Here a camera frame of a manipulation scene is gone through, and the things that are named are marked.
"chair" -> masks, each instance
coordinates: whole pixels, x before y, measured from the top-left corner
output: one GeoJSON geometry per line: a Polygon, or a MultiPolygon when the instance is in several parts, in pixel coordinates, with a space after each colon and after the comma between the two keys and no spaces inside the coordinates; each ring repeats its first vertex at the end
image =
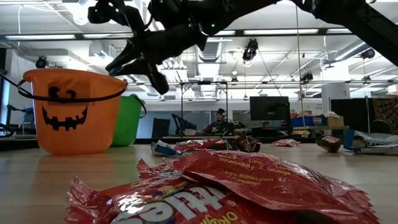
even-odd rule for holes
{"type": "Polygon", "coordinates": [[[393,134],[393,129],[389,123],[377,119],[372,122],[371,133],[393,134]]]}
{"type": "Polygon", "coordinates": [[[169,135],[170,120],[154,118],[154,125],[152,128],[152,138],[159,139],[169,135]]]}

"bucket handle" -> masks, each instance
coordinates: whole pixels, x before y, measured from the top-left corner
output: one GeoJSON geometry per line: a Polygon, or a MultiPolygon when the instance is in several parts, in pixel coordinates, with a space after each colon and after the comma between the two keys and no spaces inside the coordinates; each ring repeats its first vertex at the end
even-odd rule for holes
{"type": "Polygon", "coordinates": [[[0,124],[0,128],[3,128],[3,130],[9,132],[9,134],[2,135],[2,136],[0,136],[0,138],[8,138],[14,134],[14,130],[4,124],[0,124]]]}
{"type": "Polygon", "coordinates": [[[138,101],[139,104],[141,104],[142,108],[144,109],[145,114],[143,116],[140,116],[139,118],[143,118],[145,116],[147,116],[147,108],[145,107],[145,105],[142,103],[142,101],[138,98],[138,96],[134,96],[135,99],[138,101]]]}
{"type": "Polygon", "coordinates": [[[104,101],[104,100],[109,100],[112,98],[115,98],[117,96],[122,95],[124,91],[126,91],[128,83],[126,82],[126,86],[119,92],[114,93],[112,95],[108,96],[102,96],[102,97],[97,97],[97,98],[52,98],[52,97],[47,97],[47,96],[35,96],[35,95],[30,95],[27,93],[24,93],[22,91],[22,84],[24,84],[26,80],[21,80],[18,85],[18,93],[26,98],[30,98],[33,100],[41,100],[41,101],[48,101],[48,102],[58,102],[58,103],[90,103],[90,102],[97,102],[97,101],[104,101]]]}

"cardboard box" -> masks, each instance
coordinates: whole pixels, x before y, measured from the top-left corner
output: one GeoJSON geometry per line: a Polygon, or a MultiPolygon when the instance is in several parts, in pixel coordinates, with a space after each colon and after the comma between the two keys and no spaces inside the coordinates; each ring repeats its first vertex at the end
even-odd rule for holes
{"type": "Polygon", "coordinates": [[[326,121],[327,126],[335,127],[335,126],[344,126],[344,117],[339,116],[330,116],[327,117],[326,121]]]}

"desk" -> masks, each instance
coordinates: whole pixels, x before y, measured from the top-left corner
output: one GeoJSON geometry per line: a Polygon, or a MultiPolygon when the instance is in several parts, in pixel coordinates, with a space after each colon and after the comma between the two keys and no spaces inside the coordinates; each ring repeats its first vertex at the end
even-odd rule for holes
{"type": "Polygon", "coordinates": [[[240,136],[163,136],[164,139],[236,139],[240,136]]]}
{"type": "Polygon", "coordinates": [[[35,134],[15,134],[8,138],[0,138],[0,140],[14,140],[14,139],[37,139],[35,134]]]}
{"type": "MultiPolygon", "coordinates": [[[[310,167],[369,193],[381,223],[396,223],[398,159],[396,156],[328,153],[316,144],[299,147],[261,145],[261,153],[310,167]]],[[[82,156],[50,156],[40,149],[0,152],[1,223],[64,223],[65,197],[74,175],[93,189],[103,190],[139,180],[137,163],[163,164],[149,144],[109,149],[82,156]]]]}
{"type": "Polygon", "coordinates": [[[293,130],[311,130],[311,137],[315,138],[315,130],[347,130],[349,126],[305,126],[305,127],[294,127],[293,130]]]}

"brown candy wrapper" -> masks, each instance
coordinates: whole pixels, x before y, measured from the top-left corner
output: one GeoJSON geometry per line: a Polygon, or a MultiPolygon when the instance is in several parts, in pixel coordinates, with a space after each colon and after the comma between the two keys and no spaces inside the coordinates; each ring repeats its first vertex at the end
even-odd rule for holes
{"type": "Polygon", "coordinates": [[[232,141],[229,141],[232,150],[242,152],[259,152],[261,143],[255,139],[247,136],[240,136],[232,141]]]}
{"type": "Polygon", "coordinates": [[[341,146],[341,140],[332,136],[321,136],[315,142],[328,152],[338,152],[341,146]]]}

